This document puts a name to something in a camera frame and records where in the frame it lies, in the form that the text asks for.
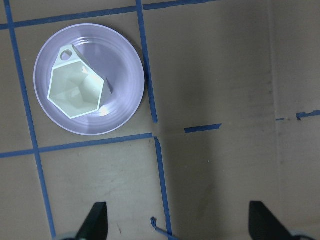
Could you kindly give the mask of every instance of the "blue tape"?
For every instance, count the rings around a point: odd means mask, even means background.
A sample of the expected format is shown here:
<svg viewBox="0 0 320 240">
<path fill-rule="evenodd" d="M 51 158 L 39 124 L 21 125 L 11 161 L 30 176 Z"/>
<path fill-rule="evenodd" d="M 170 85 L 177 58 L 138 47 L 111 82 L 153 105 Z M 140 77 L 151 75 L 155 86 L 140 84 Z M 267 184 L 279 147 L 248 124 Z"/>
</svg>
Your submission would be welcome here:
<svg viewBox="0 0 320 240">
<path fill-rule="evenodd" d="M 143 62 L 144 62 L 144 71 L 145 71 L 146 84 L 148 87 L 151 116 L 152 116 L 153 122 L 157 123 L 158 116 L 157 116 L 157 110 L 156 110 L 154 87 L 152 84 L 151 68 L 150 68 L 150 61 L 149 61 L 146 29 L 145 29 L 145 20 L 144 20 L 143 7 L 142 7 L 141 0 L 136 0 L 136 8 L 137 8 L 137 14 L 138 14 L 138 22 L 139 22 L 139 30 L 140 30 L 140 38 L 141 38 L 142 54 L 143 54 Z"/>
<path fill-rule="evenodd" d="M 166 236 L 168 239 L 178 240 L 178 238 L 172 236 L 172 234 L 169 234 L 169 233 L 167 233 L 166 231 L 162 230 L 161 228 L 157 227 L 157 219 L 156 219 L 154 216 L 151 218 L 151 225 L 152 225 L 152 227 L 154 227 L 154 229 L 155 229 L 158 233 Z"/>
<path fill-rule="evenodd" d="M 141 140 L 141 139 L 150 139 L 150 138 L 153 138 L 152 133 L 144 133 L 144 134 L 121 136 L 121 137 L 115 137 L 115 138 L 109 138 L 109 139 L 83 141 L 83 142 L 75 142 L 75 143 L 63 144 L 63 145 L 57 145 L 57 146 L 41 147 L 39 151 L 40 153 L 45 153 L 45 152 L 52 152 L 52 151 L 58 151 L 58 150 L 76 149 L 76 148 L 105 145 L 105 144 L 115 144 L 115 143 L 122 143 L 122 142 Z"/>
<path fill-rule="evenodd" d="M 167 196 L 166 178 L 165 178 L 164 163 L 162 159 L 161 145 L 157 137 L 154 137 L 154 142 L 155 142 L 156 158 L 158 161 L 158 170 L 159 170 L 159 177 L 160 177 L 160 186 L 161 186 L 164 215 L 165 215 L 166 231 L 169 235 L 172 235 L 169 202 L 168 202 L 168 196 Z"/>
<path fill-rule="evenodd" d="M 0 159 L 34 154 L 33 149 L 0 153 Z"/>
<path fill-rule="evenodd" d="M 0 30 L 8 29 L 8 24 L 0 24 Z"/>
<path fill-rule="evenodd" d="M 296 119 L 301 120 L 302 118 L 308 118 L 308 117 L 314 117 L 314 116 L 319 116 L 320 115 L 320 110 L 315 110 L 311 113 L 306 113 L 304 112 L 298 112 L 296 114 Z"/>
<path fill-rule="evenodd" d="M 136 11 L 137 11 L 136 6 L 128 6 L 128 7 L 114 8 L 114 9 L 46 17 L 46 18 L 27 20 L 27 21 L 18 21 L 14 23 L 14 26 L 16 28 L 20 28 L 20 27 L 26 27 L 26 26 L 48 24 L 48 23 L 57 23 L 57 22 L 75 20 L 75 19 L 87 19 L 87 18 L 107 16 L 107 15 L 126 14 L 126 13 L 132 13 Z"/>
<path fill-rule="evenodd" d="M 160 3 L 151 3 L 143 5 L 144 10 L 153 10 L 153 9 L 165 9 L 174 6 L 181 5 L 190 5 L 190 4 L 203 4 L 208 2 L 215 2 L 218 0 L 178 0 L 178 1 L 166 1 Z"/>
<path fill-rule="evenodd" d="M 31 113 L 25 77 L 24 77 L 20 54 L 19 54 L 19 49 L 18 49 L 18 43 L 17 43 L 15 26 L 14 26 L 14 21 L 13 21 L 13 17 L 12 17 L 11 7 L 10 7 L 10 1 L 4 0 L 4 4 L 5 4 L 5 12 L 6 12 L 8 28 L 9 28 L 10 37 L 11 37 L 11 44 L 12 44 L 12 48 L 13 48 L 16 69 L 17 69 L 20 88 L 21 88 L 21 92 L 22 92 L 22 98 L 23 98 L 26 118 L 27 118 L 27 122 L 28 122 L 28 126 L 29 126 L 35 161 L 36 161 L 38 175 L 39 175 L 41 189 L 42 189 L 45 210 L 47 213 L 51 236 L 52 236 L 52 238 L 54 238 L 56 236 L 56 230 L 55 230 L 53 216 L 52 216 L 52 212 L 51 212 L 51 206 L 50 206 L 50 201 L 49 201 L 49 197 L 48 197 L 48 191 L 47 191 L 47 186 L 46 186 L 46 182 L 45 182 L 44 171 L 43 171 L 42 164 L 41 164 L 41 158 L 40 158 L 40 153 L 39 153 L 39 148 L 38 148 L 35 126 L 34 126 L 34 121 L 32 119 L 32 113 Z"/>
<path fill-rule="evenodd" d="M 221 127 L 222 123 L 214 124 L 214 125 L 205 125 L 205 126 L 195 126 L 195 127 L 188 127 L 184 129 L 186 134 L 194 133 L 194 132 L 202 132 L 202 131 L 209 131 L 209 130 L 218 130 Z"/>
</svg>

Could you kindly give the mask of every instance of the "blue painter's tape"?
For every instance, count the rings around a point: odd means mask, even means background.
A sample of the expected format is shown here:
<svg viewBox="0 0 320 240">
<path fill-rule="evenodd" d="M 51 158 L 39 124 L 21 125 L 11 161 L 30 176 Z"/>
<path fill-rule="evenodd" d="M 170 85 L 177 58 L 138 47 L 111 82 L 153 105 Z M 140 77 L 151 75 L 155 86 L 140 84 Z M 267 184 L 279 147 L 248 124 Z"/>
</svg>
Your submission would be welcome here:
<svg viewBox="0 0 320 240">
<path fill-rule="evenodd" d="M 33 149 L 0 153 L 0 159 L 34 154 Z"/>
<path fill-rule="evenodd" d="M 190 4 L 203 4 L 208 2 L 215 2 L 218 0 L 178 0 L 178 1 L 166 1 L 160 3 L 151 3 L 143 5 L 144 10 L 153 10 L 153 9 L 165 9 L 174 6 L 181 5 L 190 5 Z"/>
<path fill-rule="evenodd" d="M 87 19 L 87 18 L 107 16 L 107 15 L 126 14 L 126 13 L 132 13 L 136 11 L 137 11 L 136 6 L 128 6 L 128 7 L 107 9 L 107 10 L 90 11 L 90 12 L 82 12 L 82 13 L 75 13 L 75 14 L 69 14 L 69 15 L 46 17 L 46 18 L 27 20 L 27 21 L 18 21 L 14 23 L 14 26 L 16 28 L 20 28 L 20 27 L 40 25 L 40 24 L 57 23 L 57 22 L 75 20 L 75 19 Z"/>
<path fill-rule="evenodd" d="M 169 202 L 168 202 L 168 196 L 167 196 L 166 178 L 165 178 L 164 163 L 162 159 L 161 145 L 157 137 L 154 137 L 154 142 L 155 142 L 156 158 L 158 161 L 158 170 L 159 170 L 159 177 L 160 177 L 162 202 L 163 202 L 163 208 L 164 208 L 164 214 L 165 214 L 166 231 L 169 235 L 172 235 Z"/>
<path fill-rule="evenodd" d="M 76 148 L 105 145 L 105 144 L 115 144 L 115 143 L 122 143 L 122 142 L 141 140 L 141 139 L 150 139 L 150 138 L 153 138 L 152 133 L 144 133 L 144 134 L 138 134 L 138 135 L 132 135 L 132 136 L 122 136 L 122 137 L 115 137 L 115 138 L 109 138 L 109 139 L 83 141 L 83 142 L 75 142 L 75 143 L 63 144 L 63 145 L 57 145 L 57 146 L 41 147 L 39 151 L 40 153 L 45 153 L 45 152 L 52 152 L 52 151 L 58 151 L 58 150 L 76 149 Z"/>
<path fill-rule="evenodd" d="M 156 110 L 154 87 L 152 84 L 151 68 L 150 68 L 150 61 L 149 61 L 146 29 L 145 29 L 145 20 L 144 20 L 144 14 L 143 14 L 141 0 L 136 0 L 136 8 L 137 8 L 137 14 L 138 14 L 138 22 L 139 22 L 139 30 L 140 30 L 140 38 L 141 38 L 142 54 L 143 54 L 143 63 L 144 63 L 144 72 L 145 72 L 146 84 L 148 87 L 151 116 L 152 116 L 153 122 L 157 123 L 158 116 L 157 116 L 157 110 Z"/>
<path fill-rule="evenodd" d="M 296 114 L 296 119 L 301 120 L 302 118 L 308 118 L 308 117 L 314 117 L 314 116 L 319 116 L 320 115 L 320 110 L 315 110 L 311 113 L 306 113 L 304 112 L 298 112 Z"/>
<path fill-rule="evenodd" d="M 194 133 L 194 132 L 202 132 L 202 131 L 209 131 L 209 130 L 218 130 L 221 127 L 222 123 L 214 124 L 214 125 L 206 125 L 206 126 L 194 126 L 188 127 L 184 129 L 186 134 Z"/>
<path fill-rule="evenodd" d="M 8 29 L 8 24 L 0 24 L 0 30 Z"/>
<path fill-rule="evenodd" d="M 56 230 L 55 230 L 55 225 L 54 225 L 54 221 L 53 221 L 50 201 L 49 201 L 49 197 L 48 197 L 48 191 L 47 191 L 47 186 L 46 186 L 46 182 L 45 182 L 44 171 L 43 171 L 42 164 L 41 164 L 41 158 L 40 158 L 40 153 L 39 153 L 39 148 L 38 148 L 35 126 L 34 126 L 34 121 L 32 119 L 32 113 L 31 113 L 30 103 L 29 103 L 29 99 L 28 99 L 28 93 L 27 93 L 24 72 L 23 72 L 23 68 L 22 68 L 22 64 L 21 64 L 21 58 L 20 58 L 20 54 L 19 54 L 19 48 L 18 48 L 15 26 L 14 26 L 14 21 L 13 21 L 13 17 L 12 17 L 11 7 L 10 7 L 10 1 L 4 0 L 4 5 L 5 5 L 6 18 L 7 18 L 7 22 L 8 22 L 10 37 L 11 37 L 11 44 L 12 44 L 12 48 L 13 48 L 16 69 L 17 69 L 17 73 L 18 73 L 18 77 L 19 77 L 19 83 L 20 83 L 26 118 L 27 118 L 27 122 L 28 122 L 28 126 L 29 126 L 29 131 L 30 131 L 30 136 L 31 136 L 31 141 L 32 141 L 32 146 L 33 146 L 33 151 L 34 151 L 34 157 L 35 157 L 39 180 L 40 180 L 40 184 L 41 184 L 45 210 L 47 213 L 51 236 L 52 236 L 52 238 L 55 238 L 56 237 Z"/>
<path fill-rule="evenodd" d="M 153 216 L 151 218 L 151 225 L 152 227 L 160 234 L 166 236 L 168 239 L 171 239 L 171 240 L 178 240 L 178 238 L 172 236 L 171 234 L 167 233 L 166 231 L 162 230 L 161 228 L 157 227 L 157 219 Z"/>
</svg>

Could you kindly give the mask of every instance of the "hexagonal object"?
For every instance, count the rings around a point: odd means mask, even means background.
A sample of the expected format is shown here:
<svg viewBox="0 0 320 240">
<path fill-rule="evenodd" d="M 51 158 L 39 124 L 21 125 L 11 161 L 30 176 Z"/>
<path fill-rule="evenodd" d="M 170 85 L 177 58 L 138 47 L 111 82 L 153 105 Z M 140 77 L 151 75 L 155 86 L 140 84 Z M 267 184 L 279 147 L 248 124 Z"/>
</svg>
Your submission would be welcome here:
<svg viewBox="0 0 320 240">
<path fill-rule="evenodd" d="M 69 119 L 99 110 L 102 95 L 111 95 L 104 81 L 74 45 L 60 48 L 51 71 L 47 98 Z"/>
</svg>

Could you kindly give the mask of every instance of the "hole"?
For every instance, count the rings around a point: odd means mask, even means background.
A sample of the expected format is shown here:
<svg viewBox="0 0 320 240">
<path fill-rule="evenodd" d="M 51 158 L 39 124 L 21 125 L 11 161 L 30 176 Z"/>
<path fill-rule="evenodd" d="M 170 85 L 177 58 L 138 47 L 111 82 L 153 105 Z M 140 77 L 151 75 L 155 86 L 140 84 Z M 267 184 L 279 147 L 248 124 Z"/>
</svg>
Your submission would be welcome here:
<svg viewBox="0 0 320 240">
<path fill-rule="evenodd" d="M 61 53 L 60 58 L 61 58 L 61 60 L 63 60 L 63 61 L 67 61 L 67 60 L 69 60 L 69 59 L 71 58 L 71 56 L 72 56 L 72 51 L 70 51 L 70 50 L 64 50 L 64 51 Z"/>
</svg>

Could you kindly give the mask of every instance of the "white plate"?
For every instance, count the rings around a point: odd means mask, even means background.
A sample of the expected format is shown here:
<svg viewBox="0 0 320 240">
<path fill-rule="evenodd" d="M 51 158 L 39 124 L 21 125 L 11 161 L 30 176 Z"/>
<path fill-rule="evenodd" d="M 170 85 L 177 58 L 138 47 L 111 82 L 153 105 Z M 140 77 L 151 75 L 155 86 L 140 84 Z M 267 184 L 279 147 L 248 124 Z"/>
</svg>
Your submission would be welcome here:
<svg viewBox="0 0 320 240">
<path fill-rule="evenodd" d="M 73 44 L 104 80 L 112 95 L 99 111 L 69 119 L 48 99 L 51 70 L 62 46 Z M 101 135 L 124 125 L 137 111 L 145 88 L 141 60 L 134 47 L 118 32 L 97 24 L 77 24 L 62 29 L 42 47 L 34 66 L 37 99 L 63 129 L 80 135 Z"/>
</svg>

